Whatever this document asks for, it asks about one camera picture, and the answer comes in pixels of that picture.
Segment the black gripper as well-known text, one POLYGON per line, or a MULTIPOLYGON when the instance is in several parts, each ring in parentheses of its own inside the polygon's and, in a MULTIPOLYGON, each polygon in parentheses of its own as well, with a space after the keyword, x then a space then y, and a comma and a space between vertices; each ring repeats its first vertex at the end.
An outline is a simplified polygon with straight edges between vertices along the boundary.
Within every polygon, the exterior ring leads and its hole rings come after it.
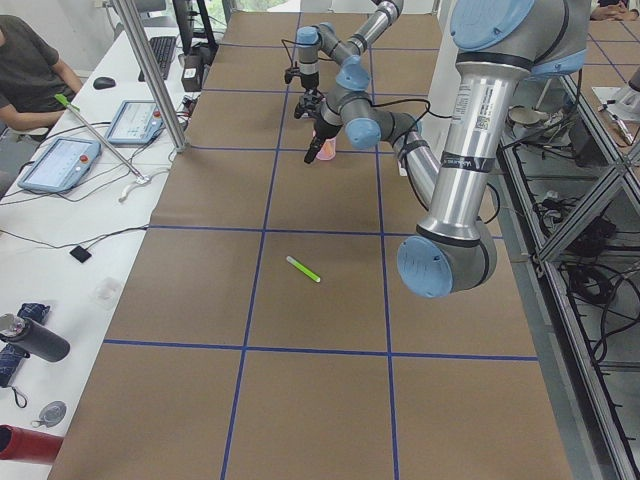
POLYGON ((322 116, 314 120, 314 138, 304 156, 304 163, 311 164, 322 150, 325 141, 335 138, 342 128, 341 124, 334 125, 322 116))
POLYGON ((312 98, 315 102, 320 102, 323 99, 323 93, 318 91, 319 87, 319 73, 312 74, 301 73, 300 74, 301 85, 305 92, 301 97, 301 101, 304 105, 312 103, 312 98))

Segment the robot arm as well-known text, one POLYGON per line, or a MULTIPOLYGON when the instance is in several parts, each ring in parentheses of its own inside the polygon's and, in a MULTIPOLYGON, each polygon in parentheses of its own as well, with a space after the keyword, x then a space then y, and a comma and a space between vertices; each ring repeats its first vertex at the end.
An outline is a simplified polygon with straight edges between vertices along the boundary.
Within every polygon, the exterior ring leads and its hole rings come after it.
POLYGON ((319 110, 324 94, 319 90, 319 53, 340 66, 336 83, 348 91, 365 91, 370 75, 363 69, 361 59, 375 41, 400 17, 403 1, 375 1, 376 10, 345 41, 341 40, 330 22, 304 26, 297 30, 294 46, 297 59, 285 71, 289 85, 298 77, 304 94, 298 101, 296 117, 312 116, 319 110))
POLYGON ((493 274, 497 253, 479 209, 494 166, 510 102, 530 77, 578 71, 586 58, 591 5, 587 1, 459 1, 450 21, 461 81, 444 150, 435 156, 416 120, 383 111, 368 94, 362 55, 400 17, 399 1, 380 1, 347 40, 321 23, 296 34, 303 87, 315 91, 318 62, 339 66, 334 87, 318 100, 314 136, 305 162, 324 143, 345 133, 352 146, 386 142, 405 168, 426 216, 397 253, 397 269, 414 294, 443 297, 475 288, 493 274))

